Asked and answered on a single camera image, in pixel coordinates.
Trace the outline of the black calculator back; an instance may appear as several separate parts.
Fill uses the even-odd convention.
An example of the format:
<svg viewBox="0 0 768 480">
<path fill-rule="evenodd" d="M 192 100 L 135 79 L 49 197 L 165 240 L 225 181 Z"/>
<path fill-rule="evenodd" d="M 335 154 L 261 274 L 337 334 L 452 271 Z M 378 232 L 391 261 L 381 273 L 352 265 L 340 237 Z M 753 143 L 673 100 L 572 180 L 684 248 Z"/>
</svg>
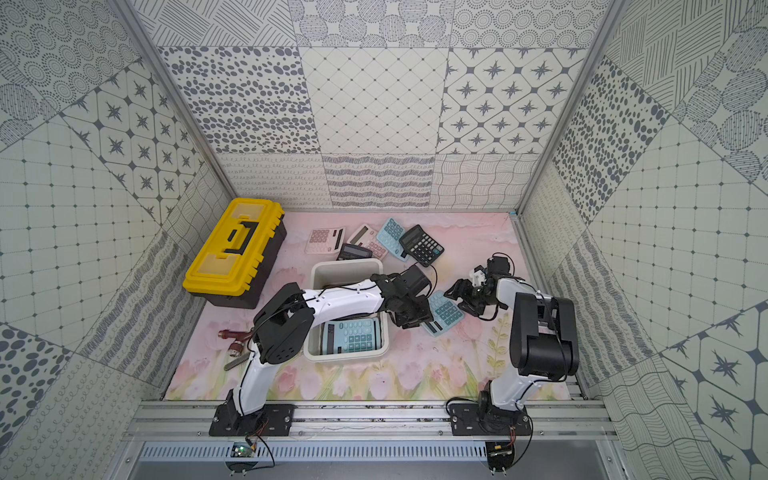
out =
<svg viewBox="0 0 768 480">
<path fill-rule="evenodd" d="M 431 266 L 443 253 L 444 247 L 428 235 L 421 225 L 407 230 L 399 239 L 404 252 L 423 267 Z"/>
</svg>

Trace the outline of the white plastic storage box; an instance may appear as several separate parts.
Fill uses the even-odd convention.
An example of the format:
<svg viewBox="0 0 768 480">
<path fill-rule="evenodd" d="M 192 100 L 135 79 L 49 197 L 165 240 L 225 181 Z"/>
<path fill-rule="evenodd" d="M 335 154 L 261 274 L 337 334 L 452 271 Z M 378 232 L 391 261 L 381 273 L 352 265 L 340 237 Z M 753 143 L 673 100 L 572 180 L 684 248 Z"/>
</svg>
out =
<svg viewBox="0 0 768 480">
<path fill-rule="evenodd" d="M 382 262 L 375 258 L 329 261 L 316 264 L 310 276 L 310 288 L 322 290 L 324 287 L 336 287 L 358 283 L 368 279 L 373 274 L 383 274 Z M 383 357 L 390 346 L 389 326 L 390 317 L 386 312 L 379 313 L 381 323 L 382 347 L 378 350 L 364 353 L 345 353 L 340 355 L 322 355 L 320 348 L 322 326 L 313 327 L 304 341 L 304 356 L 313 362 L 340 363 L 352 361 L 373 361 Z"/>
</svg>

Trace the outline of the small black calculator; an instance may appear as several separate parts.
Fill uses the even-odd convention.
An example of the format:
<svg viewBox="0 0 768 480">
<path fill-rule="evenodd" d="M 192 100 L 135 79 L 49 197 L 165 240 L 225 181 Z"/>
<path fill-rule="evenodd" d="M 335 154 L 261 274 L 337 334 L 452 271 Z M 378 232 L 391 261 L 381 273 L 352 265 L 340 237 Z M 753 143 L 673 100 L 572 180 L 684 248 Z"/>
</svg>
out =
<svg viewBox="0 0 768 480">
<path fill-rule="evenodd" d="M 344 243 L 338 253 L 337 261 L 368 259 L 373 257 L 373 252 L 365 247 Z"/>
</svg>

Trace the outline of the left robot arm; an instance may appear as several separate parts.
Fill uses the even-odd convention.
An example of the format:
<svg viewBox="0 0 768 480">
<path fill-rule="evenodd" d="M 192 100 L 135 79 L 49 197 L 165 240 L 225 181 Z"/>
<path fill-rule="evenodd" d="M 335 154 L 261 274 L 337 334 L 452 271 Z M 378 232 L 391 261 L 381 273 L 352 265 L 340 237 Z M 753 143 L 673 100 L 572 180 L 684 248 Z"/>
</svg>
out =
<svg viewBox="0 0 768 480">
<path fill-rule="evenodd" d="M 401 329 L 433 319 L 432 282 L 416 264 L 400 273 L 373 274 L 354 284 L 304 290 L 284 285 L 253 319 L 246 370 L 227 402 L 238 417 L 253 415 L 266 404 L 279 366 L 301 350 L 310 331 L 332 321 L 387 312 Z"/>
</svg>

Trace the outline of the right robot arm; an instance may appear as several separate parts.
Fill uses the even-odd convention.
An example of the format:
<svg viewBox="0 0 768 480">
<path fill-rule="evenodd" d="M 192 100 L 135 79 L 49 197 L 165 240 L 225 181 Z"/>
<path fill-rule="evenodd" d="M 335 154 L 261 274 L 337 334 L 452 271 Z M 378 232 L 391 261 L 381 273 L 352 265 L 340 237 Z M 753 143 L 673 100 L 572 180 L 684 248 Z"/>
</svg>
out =
<svg viewBox="0 0 768 480">
<path fill-rule="evenodd" d="M 511 366 L 480 393 L 481 419 L 521 415 L 525 401 L 541 386 L 565 381 L 580 363 L 573 301 L 542 292 L 513 274 L 512 266 L 510 257 L 495 254 L 444 293 L 460 310 L 482 321 L 494 320 L 503 309 L 512 313 Z"/>
</svg>

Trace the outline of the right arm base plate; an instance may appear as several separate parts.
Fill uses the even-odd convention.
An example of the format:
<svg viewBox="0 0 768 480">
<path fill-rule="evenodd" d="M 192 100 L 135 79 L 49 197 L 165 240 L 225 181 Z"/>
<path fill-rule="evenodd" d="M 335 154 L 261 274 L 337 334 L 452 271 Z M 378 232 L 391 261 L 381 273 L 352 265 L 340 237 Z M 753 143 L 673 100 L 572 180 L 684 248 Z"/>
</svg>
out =
<svg viewBox="0 0 768 480">
<path fill-rule="evenodd" d="M 477 402 L 456 401 L 446 404 L 454 436 L 531 436 L 531 417 L 526 410 L 507 411 L 494 406 L 482 410 Z"/>
</svg>

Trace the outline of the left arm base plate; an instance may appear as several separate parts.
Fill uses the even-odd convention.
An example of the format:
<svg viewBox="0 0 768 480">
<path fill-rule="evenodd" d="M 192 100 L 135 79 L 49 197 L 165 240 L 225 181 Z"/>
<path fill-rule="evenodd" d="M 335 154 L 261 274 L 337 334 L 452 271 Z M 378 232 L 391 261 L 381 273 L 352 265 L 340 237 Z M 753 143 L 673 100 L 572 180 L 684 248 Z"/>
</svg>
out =
<svg viewBox="0 0 768 480">
<path fill-rule="evenodd" d="M 216 408 L 208 434 L 211 437 L 260 436 L 287 437 L 295 412 L 294 404 L 266 404 L 249 415 L 240 415 L 233 404 Z"/>
</svg>

